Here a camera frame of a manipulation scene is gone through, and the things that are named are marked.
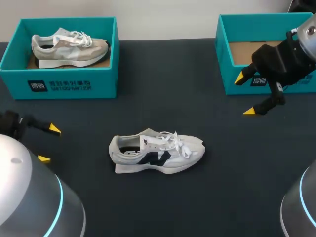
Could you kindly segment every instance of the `sneaker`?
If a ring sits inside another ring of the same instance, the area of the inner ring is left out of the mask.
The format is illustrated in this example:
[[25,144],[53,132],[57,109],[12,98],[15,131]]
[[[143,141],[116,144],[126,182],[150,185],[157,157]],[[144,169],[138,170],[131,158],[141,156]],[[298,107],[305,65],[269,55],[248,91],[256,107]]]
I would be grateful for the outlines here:
[[49,37],[33,35],[32,51],[39,68],[66,65],[81,68],[103,61],[109,45],[104,39],[92,39],[84,32],[60,28]]
[[156,169],[165,174],[185,170],[197,163],[205,152],[202,140],[169,132],[147,129],[137,135],[115,136],[109,153],[115,172],[135,173]]

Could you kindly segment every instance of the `navy blue n logo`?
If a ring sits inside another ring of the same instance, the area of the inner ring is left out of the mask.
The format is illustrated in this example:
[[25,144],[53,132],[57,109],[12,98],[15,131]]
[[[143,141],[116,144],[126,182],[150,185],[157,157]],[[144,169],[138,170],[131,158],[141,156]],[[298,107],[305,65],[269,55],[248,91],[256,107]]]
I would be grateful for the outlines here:
[[171,154],[169,152],[164,152],[160,159],[158,152],[148,152],[137,164],[149,163],[151,165],[163,166],[170,157]]

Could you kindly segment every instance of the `white wall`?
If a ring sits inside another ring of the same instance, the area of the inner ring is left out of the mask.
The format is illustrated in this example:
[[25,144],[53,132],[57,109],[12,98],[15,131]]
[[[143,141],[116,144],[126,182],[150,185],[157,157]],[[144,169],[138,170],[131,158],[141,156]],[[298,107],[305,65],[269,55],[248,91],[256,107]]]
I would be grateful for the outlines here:
[[114,15],[121,40],[209,38],[220,13],[282,12],[291,0],[0,0],[0,42],[20,18]]

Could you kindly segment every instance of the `dark gray tablecloth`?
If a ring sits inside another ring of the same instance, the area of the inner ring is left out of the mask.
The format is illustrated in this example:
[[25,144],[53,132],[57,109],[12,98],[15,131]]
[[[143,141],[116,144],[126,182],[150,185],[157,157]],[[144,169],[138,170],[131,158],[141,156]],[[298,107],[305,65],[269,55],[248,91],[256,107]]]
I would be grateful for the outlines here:
[[[62,130],[28,130],[23,143],[80,196],[86,237],[282,237],[283,195],[315,159],[316,96],[242,115],[264,97],[225,95],[214,39],[122,41],[117,99],[13,101],[0,82],[1,111]],[[116,175],[112,137],[146,128],[196,136],[206,154],[174,175]]]

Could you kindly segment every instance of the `white shoelace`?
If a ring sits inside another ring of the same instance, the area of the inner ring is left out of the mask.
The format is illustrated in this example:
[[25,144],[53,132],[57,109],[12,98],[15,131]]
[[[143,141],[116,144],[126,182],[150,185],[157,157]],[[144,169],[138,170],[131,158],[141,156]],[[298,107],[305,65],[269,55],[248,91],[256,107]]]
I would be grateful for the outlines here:
[[161,132],[161,134],[163,134],[163,135],[168,134],[168,136],[167,137],[157,137],[157,138],[162,139],[163,141],[166,142],[166,144],[168,143],[169,140],[174,141],[174,145],[171,148],[167,148],[167,149],[160,148],[160,150],[169,151],[172,149],[176,149],[176,151],[180,155],[180,149],[181,149],[181,153],[182,153],[182,156],[184,158],[190,157],[190,155],[192,154],[190,148],[187,147],[186,145],[184,145],[183,142],[181,142],[180,138],[178,137],[177,132],[175,132],[174,134],[172,134],[170,132]]
[[71,36],[75,36],[75,39],[80,39],[81,42],[80,43],[72,43],[71,46],[82,46],[84,48],[88,48],[90,46],[92,46],[92,39],[90,36],[88,36],[87,34],[85,34],[83,31],[78,32],[78,31],[71,31],[70,32]]

